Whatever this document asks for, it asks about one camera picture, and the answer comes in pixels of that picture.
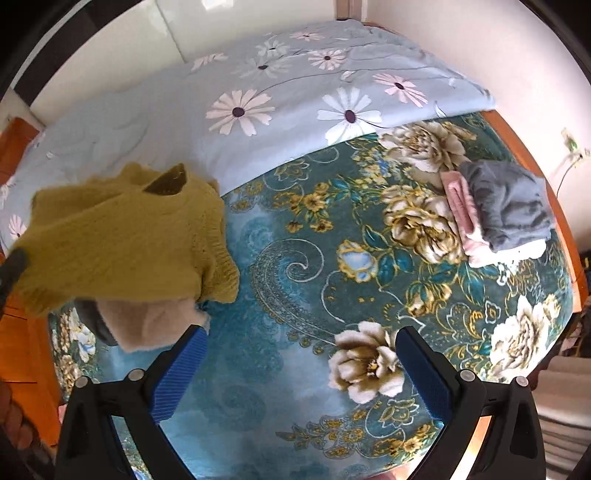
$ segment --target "beige fleece cloth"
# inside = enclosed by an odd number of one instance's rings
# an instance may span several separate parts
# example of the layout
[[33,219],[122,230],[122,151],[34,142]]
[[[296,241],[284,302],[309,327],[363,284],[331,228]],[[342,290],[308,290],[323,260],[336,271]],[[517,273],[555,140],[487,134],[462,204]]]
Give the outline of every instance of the beige fleece cloth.
[[195,300],[130,302],[97,300],[99,312],[125,352],[153,350],[175,343],[191,325],[209,332],[209,315],[195,310]]

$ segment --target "teal floral bedspread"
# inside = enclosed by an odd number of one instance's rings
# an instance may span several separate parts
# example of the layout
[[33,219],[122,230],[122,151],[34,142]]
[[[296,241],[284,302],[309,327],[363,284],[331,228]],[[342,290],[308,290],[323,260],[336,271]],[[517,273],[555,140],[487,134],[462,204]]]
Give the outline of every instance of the teal floral bedspread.
[[[482,379],[535,367],[572,312],[564,255],[554,234],[538,260],[468,266],[438,172],[481,158],[514,160],[466,115],[325,148],[225,196],[239,296],[203,305],[207,359],[162,423],[196,478],[361,479],[422,455],[441,425],[390,348],[406,325]],[[97,344],[69,306],[50,322],[66,392],[158,354]]]

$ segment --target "daisy print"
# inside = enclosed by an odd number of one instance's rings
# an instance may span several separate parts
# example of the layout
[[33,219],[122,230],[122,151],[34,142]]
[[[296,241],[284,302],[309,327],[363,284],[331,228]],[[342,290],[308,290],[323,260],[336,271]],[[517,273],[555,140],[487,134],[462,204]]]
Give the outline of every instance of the daisy print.
[[390,85],[390,88],[386,88],[384,92],[388,95],[394,95],[397,93],[398,100],[402,103],[407,103],[410,100],[419,108],[423,107],[421,102],[425,105],[428,103],[425,94],[415,90],[416,85],[413,82],[404,80],[402,77],[390,75],[389,73],[378,73],[374,75],[374,79],[377,83]]
[[262,45],[257,45],[256,48],[258,48],[258,55],[260,57],[269,57],[271,59],[279,58],[290,50],[289,45],[285,45],[279,40],[273,40],[273,37]]
[[211,63],[215,60],[224,61],[227,59],[228,59],[228,57],[226,57],[223,53],[212,53],[211,55],[205,55],[204,57],[201,57],[199,59],[195,59],[195,61],[193,62],[193,68],[191,68],[191,73],[195,72],[203,65]]
[[10,189],[14,186],[16,182],[14,181],[14,175],[10,177],[7,182],[0,187],[0,210],[4,208],[4,202],[8,198],[8,194],[10,193]]
[[12,215],[10,217],[10,221],[8,222],[8,231],[10,232],[10,237],[13,240],[20,238],[20,236],[25,233],[26,230],[27,227],[18,215]]
[[367,95],[359,98],[361,92],[358,88],[351,88],[350,92],[340,87],[336,89],[337,97],[324,95],[322,99],[333,108],[330,110],[318,110],[318,120],[338,120],[335,126],[331,127],[324,136],[329,145],[337,142],[344,142],[361,135],[375,132],[375,123],[382,122],[382,114],[378,110],[367,110],[365,108],[371,103]]
[[290,35],[291,38],[296,38],[298,40],[322,40],[324,35],[320,35],[319,33],[308,33],[308,32],[295,32]]
[[228,135],[232,126],[239,121],[242,131],[249,137],[256,135],[252,119],[258,120],[263,125],[269,125],[271,116],[267,112],[275,110],[274,106],[261,105],[271,100],[266,93],[256,94],[256,90],[247,90],[244,95],[242,90],[234,90],[231,96],[224,93],[213,105],[212,110],[206,113],[206,118],[221,118],[220,121],[209,127],[209,131],[220,129],[220,133]]
[[308,60],[320,70],[334,70],[345,61],[345,55],[342,50],[313,50]]
[[286,73],[290,69],[288,59],[249,59],[244,65],[236,69],[233,73],[240,74],[240,78],[259,78],[269,77],[276,79],[278,74]]

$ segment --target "yellow knit sweater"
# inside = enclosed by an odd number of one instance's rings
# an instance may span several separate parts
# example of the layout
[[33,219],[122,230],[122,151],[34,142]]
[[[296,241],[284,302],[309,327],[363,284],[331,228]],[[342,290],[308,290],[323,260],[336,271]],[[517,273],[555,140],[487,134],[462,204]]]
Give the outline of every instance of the yellow knit sweater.
[[131,163],[112,179],[42,190],[13,246],[30,259],[15,291],[34,314],[75,297],[233,302],[223,214],[215,188],[182,164],[161,174]]

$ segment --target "white wall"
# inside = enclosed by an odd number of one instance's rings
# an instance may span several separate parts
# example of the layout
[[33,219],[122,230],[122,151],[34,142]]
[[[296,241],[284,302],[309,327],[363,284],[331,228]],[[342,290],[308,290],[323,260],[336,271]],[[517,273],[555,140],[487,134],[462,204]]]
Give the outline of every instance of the white wall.
[[16,116],[25,119],[29,124],[41,130],[43,125],[33,115],[28,105],[9,88],[0,102],[0,132],[2,132],[10,123],[10,120]]
[[182,61],[155,0],[144,0],[76,50],[46,83],[31,110],[50,124],[76,102],[125,90]]
[[221,44],[331,20],[334,1],[144,0],[82,45],[47,82],[31,110],[50,124],[74,103],[137,85]]
[[[367,2],[368,21],[407,36],[488,88],[555,189],[568,153],[561,130],[591,148],[591,85],[558,37],[519,0]],[[571,170],[558,199],[579,248],[591,248],[591,162]]]
[[248,35],[332,20],[334,1],[157,0],[186,60]]

